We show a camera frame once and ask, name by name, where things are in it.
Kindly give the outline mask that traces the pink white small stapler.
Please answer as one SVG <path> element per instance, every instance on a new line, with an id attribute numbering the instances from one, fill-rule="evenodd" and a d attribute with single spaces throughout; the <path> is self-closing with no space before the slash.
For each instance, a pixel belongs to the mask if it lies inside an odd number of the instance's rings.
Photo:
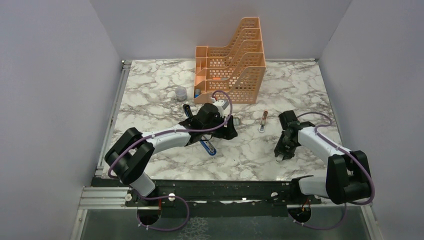
<path id="1" fill-rule="evenodd" d="M 268 111 L 265 110 L 262 114 L 262 117 L 261 117 L 261 120 L 260 120 L 260 123 L 259 123 L 259 127 L 258 127 L 258 131 L 260 133 L 265 132 L 267 116 L 268 116 Z"/>

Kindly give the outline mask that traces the staple tray with staples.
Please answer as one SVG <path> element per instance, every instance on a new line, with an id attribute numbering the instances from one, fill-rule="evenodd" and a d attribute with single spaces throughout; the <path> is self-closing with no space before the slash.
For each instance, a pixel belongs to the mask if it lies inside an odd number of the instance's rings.
<path id="1" fill-rule="evenodd" d="M 242 124 L 241 119 L 239 117 L 233 117 L 233 125 L 240 126 Z"/>

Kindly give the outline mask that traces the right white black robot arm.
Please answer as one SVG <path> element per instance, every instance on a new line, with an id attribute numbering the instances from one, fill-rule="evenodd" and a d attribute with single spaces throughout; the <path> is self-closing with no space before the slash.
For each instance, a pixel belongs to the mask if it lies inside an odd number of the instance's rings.
<path id="1" fill-rule="evenodd" d="M 289 160 L 298 147 L 309 149 L 327 166 L 321 176 L 308 175 L 292 180 L 289 199 L 300 204 L 308 196 L 331 200 L 334 204 L 370 204 L 375 197 L 367 155 L 352 151 L 318 131 L 319 126 L 309 121 L 301 122 L 294 111 L 279 114 L 281 136 L 274 149 L 275 157 Z"/>

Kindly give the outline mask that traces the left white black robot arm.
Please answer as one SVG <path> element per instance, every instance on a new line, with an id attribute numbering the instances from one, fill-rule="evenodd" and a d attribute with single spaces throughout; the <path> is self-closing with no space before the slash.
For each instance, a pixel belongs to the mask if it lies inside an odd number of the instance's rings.
<path id="1" fill-rule="evenodd" d="M 138 192 L 138 199 L 144 205 L 152 205 L 157 200 L 156 185 L 145 173 L 151 157 L 168 149 L 201 142 L 205 135 L 225 140 L 237 137 L 233 116 L 224 116 L 224 110 L 231 107 L 227 100 L 205 103 L 197 114 L 150 134 L 131 127 L 108 150 L 104 160 L 121 183 Z"/>

